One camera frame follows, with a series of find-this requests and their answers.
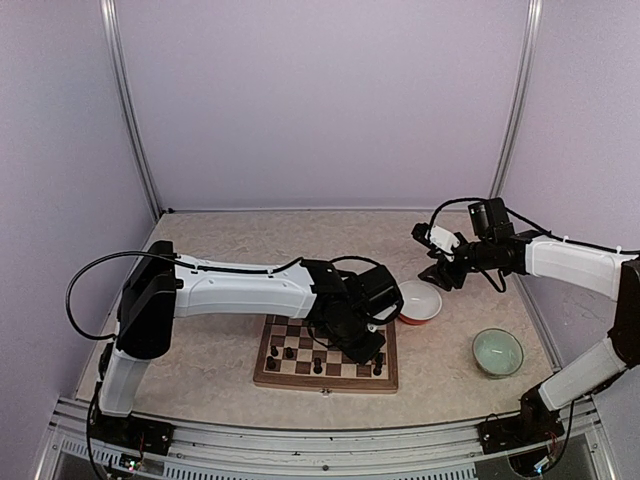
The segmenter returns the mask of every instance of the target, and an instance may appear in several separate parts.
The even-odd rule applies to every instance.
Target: purple wall
[[[120,114],[98,2],[0,2],[0,465],[28,478],[92,344],[66,284],[152,227]],[[128,268],[92,275],[75,312],[98,331]]]
[[[487,195],[527,3],[118,2],[164,204],[429,207]]]
[[[640,248],[640,8],[545,2],[531,87],[504,197],[556,234]],[[564,362],[601,339],[614,305],[529,279]],[[640,372],[596,397],[627,480],[640,470]]]

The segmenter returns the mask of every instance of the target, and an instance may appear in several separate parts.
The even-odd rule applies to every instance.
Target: wooden chess board
[[[398,391],[398,356],[395,324],[391,322],[378,330],[386,337],[382,349],[383,364],[380,375],[374,375],[372,362],[357,365],[337,347],[314,341],[304,320],[267,316],[253,381],[260,387],[290,390],[311,390],[344,393],[396,393]],[[327,344],[321,331],[312,328],[314,337]],[[275,365],[267,367],[267,357],[275,346]],[[290,347],[293,358],[285,358]],[[322,360],[322,372],[314,372],[314,359]]]

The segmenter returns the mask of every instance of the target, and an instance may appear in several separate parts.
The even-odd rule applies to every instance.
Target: table surface
[[[164,215],[151,240],[210,260],[285,263],[291,258],[363,255],[397,281],[415,279],[433,260],[411,238],[423,212],[284,211]],[[441,214],[438,224],[473,238],[468,215]],[[345,264],[345,267],[356,267]],[[531,386],[551,375],[536,331],[515,286],[499,294],[480,275],[462,290],[442,292],[440,314],[423,326],[397,323],[400,388],[394,395],[322,396],[256,387],[252,376],[264,316],[201,315],[174,322],[170,351],[149,367],[136,396],[138,412],[217,424],[293,429],[359,429],[427,425],[516,410]],[[110,316],[105,331],[113,331]],[[474,365],[473,337],[499,327],[523,344],[514,376],[492,380]],[[89,400],[98,345],[77,397]]]

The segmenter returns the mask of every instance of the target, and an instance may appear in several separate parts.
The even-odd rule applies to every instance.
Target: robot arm
[[[417,224],[413,237],[437,260],[419,278],[450,291],[462,288],[471,272],[498,270],[565,281],[617,301],[614,326],[606,338],[578,359],[526,392],[517,417],[478,426],[485,453],[547,440],[563,432],[559,410],[583,395],[609,386],[640,363],[640,260],[543,236],[538,231],[516,234],[502,199],[469,206],[474,233],[468,242],[460,233]]]
[[[156,242],[149,251],[176,257],[171,242]],[[238,313],[304,318],[353,361],[366,363],[385,342],[371,326],[394,320],[403,305],[395,280],[380,264],[355,274],[320,260],[279,267],[179,258],[193,268],[144,258],[124,286],[117,340],[101,361],[98,405],[103,415],[131,413],[151,360],[170,347],[174,317]],[[391,307],[386,318],[374,318]]]

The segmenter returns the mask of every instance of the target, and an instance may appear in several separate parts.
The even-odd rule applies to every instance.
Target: light green ceramic bowl
[[[480,332],[473,339],[472,348],[480,370],[494,378],[513,375],[524,362],[520,342],[509,332],[499,328]]]

